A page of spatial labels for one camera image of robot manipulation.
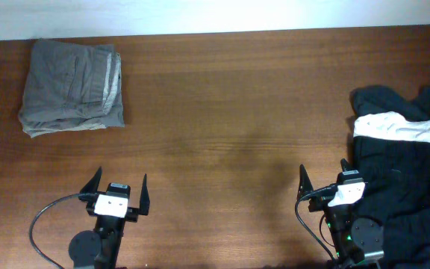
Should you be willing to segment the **black shorts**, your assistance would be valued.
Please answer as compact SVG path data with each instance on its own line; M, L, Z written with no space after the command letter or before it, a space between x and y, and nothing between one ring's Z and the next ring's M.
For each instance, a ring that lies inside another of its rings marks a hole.
M367 181L356 206L384 227L383 268L430 268L430 143L356 137L355 168Z

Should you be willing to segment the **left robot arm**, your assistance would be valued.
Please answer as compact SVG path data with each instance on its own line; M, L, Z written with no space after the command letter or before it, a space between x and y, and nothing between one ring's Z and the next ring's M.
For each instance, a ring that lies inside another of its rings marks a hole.
M127 222L136 223L140 216L149 214L150 198L147 178L143 178L137 208L128 202L131 187L110 183L106 191L99 191L102 168L80 190L79 200L86 203L89 216L96 218L95 227L75 235L68 253L74 268L115 269Z

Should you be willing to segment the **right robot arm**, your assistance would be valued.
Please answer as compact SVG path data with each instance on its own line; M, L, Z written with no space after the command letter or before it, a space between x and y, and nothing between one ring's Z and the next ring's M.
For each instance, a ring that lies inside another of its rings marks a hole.
M340 165L342 171L336 182L318 189L311 184L305 166L299 166L296 218L329 255L328 268L379 268L384 258L384 227L373 217L354 213L354 207L364 198L367 183L347 160L341 160ZM302 219L299 205L305 201L310 212L323 213L320 223L328 227L334 253L324 236L316 235Z

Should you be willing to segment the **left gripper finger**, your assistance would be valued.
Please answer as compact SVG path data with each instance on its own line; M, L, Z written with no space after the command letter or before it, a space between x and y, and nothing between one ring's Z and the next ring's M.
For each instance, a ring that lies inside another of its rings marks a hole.
M102 177L102 167L99 167L94 176L80 190L80 194L94 194L98 191L99 183Z
M147 174L143 177L143 185L140 192L139 215L147 216L149 214L150 198L147 186Z

